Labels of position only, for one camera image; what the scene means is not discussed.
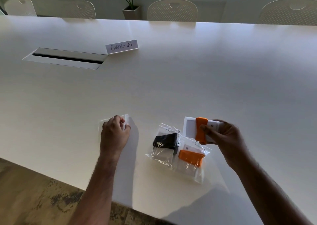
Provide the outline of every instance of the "potted plant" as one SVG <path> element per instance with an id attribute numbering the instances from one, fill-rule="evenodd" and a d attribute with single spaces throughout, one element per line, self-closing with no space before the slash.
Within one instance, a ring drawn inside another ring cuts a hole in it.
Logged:
<path id="1" fill-rule="evenodd" d="M 125 0 L 129 5 L 122 10 L 126 20 L 141 20 L 142 10 L 141 6 L 135 6 L 134 0 Z"/>

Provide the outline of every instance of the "person's left hand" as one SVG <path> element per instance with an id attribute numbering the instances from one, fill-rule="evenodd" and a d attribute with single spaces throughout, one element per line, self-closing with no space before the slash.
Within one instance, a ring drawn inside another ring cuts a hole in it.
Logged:
<path id="1" fill-rule="evenodd" d="M 118 115 L 110 118 L 108 122 L 102 125 L 100 156 L 118 160 L 121 151 L 126 145 L 130 135 L 130 125 L 126 124 L 122 131 L 125 120 Z"/>

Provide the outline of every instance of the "table surface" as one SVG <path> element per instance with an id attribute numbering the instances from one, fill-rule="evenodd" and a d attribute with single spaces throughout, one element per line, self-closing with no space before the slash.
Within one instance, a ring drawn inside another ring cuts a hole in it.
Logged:
<path id="1" fill-rule="evenodd" d="M 85 189 L 98 123 L 128 113 L 113 200 L 177 224 L 261 224 L 216 146 L 205 183 L 145 154 L 185 116 L 240 127 L 251 153 L 317 223 L 317 27 L 0 17 L 0 156 Z M 23 61 L 38 47 L 110 55 L 98 70 Z"/>

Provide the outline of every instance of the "person's left arm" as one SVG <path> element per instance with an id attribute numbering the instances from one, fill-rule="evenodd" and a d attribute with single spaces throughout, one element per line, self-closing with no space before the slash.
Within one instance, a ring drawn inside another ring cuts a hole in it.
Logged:
<path id="1" fill-rule="evenodd" d="M 113 179 L 117 163 L 130 135 L 131 127 L 120 116 L 102 126 L 100 156 L 90 182 L 68 225 L 108 225 Z"/>

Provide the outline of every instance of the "square planter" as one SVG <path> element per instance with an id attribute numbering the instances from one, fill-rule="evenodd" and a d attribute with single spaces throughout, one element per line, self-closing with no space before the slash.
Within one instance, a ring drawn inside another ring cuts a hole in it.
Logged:
<path id="1" fill-rule="evenodd" d="M 142 20 L 142 10 L 141 6 L 137 6 L 134 10 L 129 10 L 130 6 L 127 6 L 122 10 L 123 15 L 126 20 Z"/>

